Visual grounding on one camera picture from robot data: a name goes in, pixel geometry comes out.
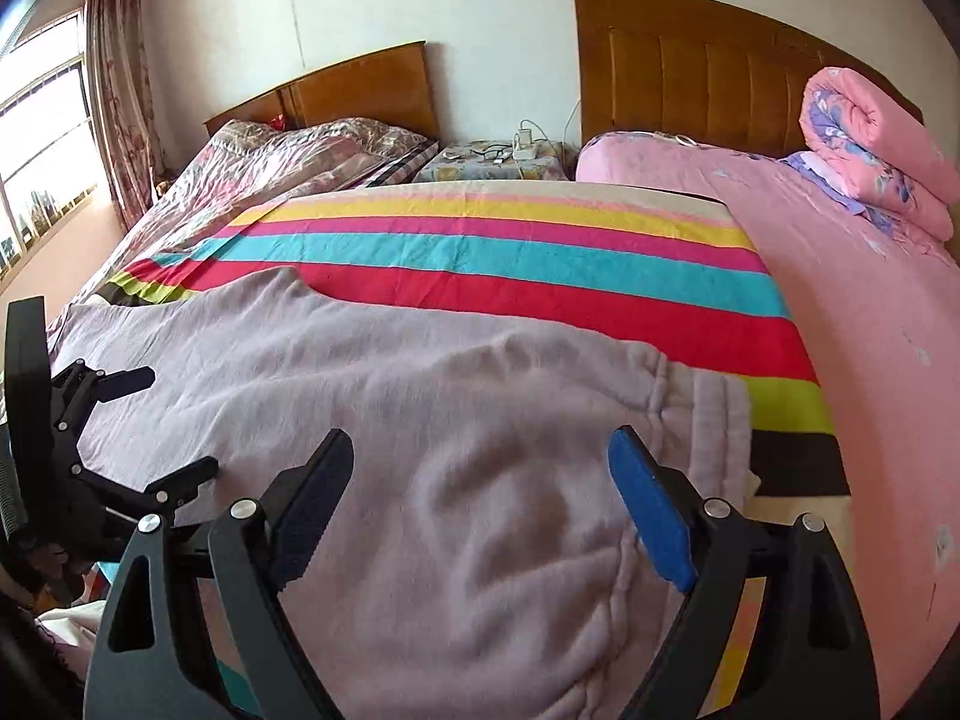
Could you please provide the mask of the lilac sweatpants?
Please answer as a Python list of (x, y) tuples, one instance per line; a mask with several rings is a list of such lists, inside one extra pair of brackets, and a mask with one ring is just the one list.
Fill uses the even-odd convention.
[(93, 411), (86, 465), (141, 488), (195, 458), (211, 517), (332, 429), (352, 481), (283, 606), (352, 718), (612, 718), (679, 599), (607, 465), (631, 427), (704, 496), (740, 502), (742, 380), (562, 323), (327, 298), (290, 268), (165, 305), (85, 304), (57, 366), (146, 366)]

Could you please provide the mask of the window with bars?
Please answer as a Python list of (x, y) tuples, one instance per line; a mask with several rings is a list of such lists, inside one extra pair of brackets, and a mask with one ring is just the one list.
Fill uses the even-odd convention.
[(2, 59), (2, 271), (10, 273), (104, 182), (78, 10)]

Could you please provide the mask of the floral pink comforter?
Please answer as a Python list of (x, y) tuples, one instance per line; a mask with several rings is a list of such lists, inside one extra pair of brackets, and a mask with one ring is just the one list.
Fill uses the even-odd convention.
[(287, 206), (391, 193), (439, 154), (434, 137), (370, 117), (295, 130), (231, 119), (47, 322), (59, 353), (90, 307), (153, 307), (199, 294), (205, 262)]

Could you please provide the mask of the pink floral curtain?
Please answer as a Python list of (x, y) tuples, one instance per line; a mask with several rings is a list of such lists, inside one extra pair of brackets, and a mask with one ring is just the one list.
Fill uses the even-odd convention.
[(83, 0), (91, 125), (124, 229), (155, 203), (166, 171), (146, 61), (143, 0)]

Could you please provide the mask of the pink bed sheet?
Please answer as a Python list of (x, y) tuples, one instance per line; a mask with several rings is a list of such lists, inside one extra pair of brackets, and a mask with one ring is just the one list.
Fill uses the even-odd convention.
[(576, 177), (719, 200), (775, 277), (838, 431), (857, 596), (892, 717), (958, 626), (957, 263), (755, 154), (607, 133)]

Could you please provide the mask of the left wooden headboard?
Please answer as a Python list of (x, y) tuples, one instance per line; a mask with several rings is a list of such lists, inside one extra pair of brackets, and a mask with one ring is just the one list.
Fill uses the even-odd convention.
[(438, 140), (427, 43), (400, 44), (343, 60), (281, 83), (205, 122), (210, 137), (229, 121), (280, 132), (366, 117)]

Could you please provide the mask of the wooden headboard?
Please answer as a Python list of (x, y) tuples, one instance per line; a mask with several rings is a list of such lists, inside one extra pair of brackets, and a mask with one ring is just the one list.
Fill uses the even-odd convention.
[(581, 140), (608, 132), (688, 135), (781, 158), (804, 146), (805, 83), (850, 67), (908, 114), (887, 76), (820, 37), (715, 0), (574, 0)]
[(400, 44), (343, 60), (281, 83), (205, 122), (210, 137), (229, 121), (280, 132), (366, 117), (438, 140), (427, 43)]

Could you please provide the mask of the rainbow striped blanket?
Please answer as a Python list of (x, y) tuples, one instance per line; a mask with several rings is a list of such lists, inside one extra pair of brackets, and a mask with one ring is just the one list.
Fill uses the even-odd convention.
[(407, 185), (303, 203), (221, 244), (199, 294), (277, 268), (339, 301), (562, 323), (736, 377), (750, 398), (743, 497), (850, 489), (786, 301), (717, 203), (560, 184)]

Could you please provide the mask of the nightstand with floral cloth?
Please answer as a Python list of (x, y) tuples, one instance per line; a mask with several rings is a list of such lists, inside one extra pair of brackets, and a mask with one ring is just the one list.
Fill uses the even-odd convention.
[(501, 140), (444, 146), (415, 174), (415, 182), (566, 181), (562, 153), (539, 138), (514, 158), (514, 145)]

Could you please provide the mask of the white power strip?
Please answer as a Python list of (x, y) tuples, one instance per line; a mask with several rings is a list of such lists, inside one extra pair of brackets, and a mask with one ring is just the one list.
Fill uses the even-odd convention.
[(527, 127), (519, 127), (514, 133), (514, 142), (512, 142), (512, 159), (514, 161), (532, 161), (537, 158), (537, 143), (535, 143), (532, 130)]

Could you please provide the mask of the rolled pink floral quilt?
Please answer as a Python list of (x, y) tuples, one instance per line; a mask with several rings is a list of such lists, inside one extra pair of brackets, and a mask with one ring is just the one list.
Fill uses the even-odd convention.
[(822, 68), (807, 80), (799, 125), (809, 149), (844, 177), (856, 199), (950, 241), (958, 167), (874, 82), (852, 68)]

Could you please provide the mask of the right wooden headboard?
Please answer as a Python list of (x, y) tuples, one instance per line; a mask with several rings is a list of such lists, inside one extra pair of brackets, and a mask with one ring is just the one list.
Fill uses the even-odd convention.
[(805, 83), (850, 67), (908, 114), (887, 76), (820, 37), (715, 0), (574, 0), (581, 140), (608, 132), (688, 135), (781, 158), (804, 146)]

